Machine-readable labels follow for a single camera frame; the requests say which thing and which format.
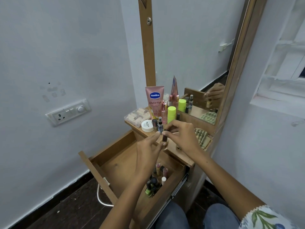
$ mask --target blue denim jeans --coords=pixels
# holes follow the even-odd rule
[[[211,205],[203,220],[204,229],[238,229],[239,220],[225,205]],[[170,202],[159,216],[155,229],[189,229],[185,213],[176,203]]]

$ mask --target window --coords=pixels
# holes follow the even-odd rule
[[[305,118],[305,0],[295,0],[250,103]]]

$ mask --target yellow-green cap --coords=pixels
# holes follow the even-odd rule
[[[174,106],[170,106],[167,108],[167,123],[176,119],[176,108]]]
[[[186,107],[186,100],[180,99],[178,103],[178,110],[185,112],[185,107]]]

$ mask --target mirror frame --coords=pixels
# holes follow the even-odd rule
[[[152,0],[138,0],[139,14],[143,44],[143,56],[145,77],[147,86],[156,85],[156,70],[155,70],[155,50],[153,39],[153,14]],[[224,89],[223,99],[218,109],[215,125],[207,123],[187,113],[179,112],[181,120],[193,123],[196,127],[202,126],[208,133],[215,136],[217,132],[221,132],[224,122],[229,113],[231,103],[235,94],[235,90],[242,73],[242,69],[246,62],[247,55],[250,51],[254,40],[257,27],[259,25],[263,10],[267,0],[245,0],[244,8],[236,32],[236,44],[233,45],[231,57],[228,67],[229,74]],[[147,19],[151,18],[150,25],[147,24]]]

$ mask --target white wall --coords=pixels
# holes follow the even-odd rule
[[[7,228],[86,172],[78,152],[92,155],[125,133],[136,101],[120,0],[1,0],[0,31]],[[51,127],[46,113],[83,98],[92,112]]]
[[[250,191],[305,227],[305,124],[249,104],[294,0],[268,0],[214,159]]]
[[[199,90],[227,70],[245,0],[152,0],[157,85]]]
[[[121,0],[128,53],[138,108],[148,106],[138,0]]]

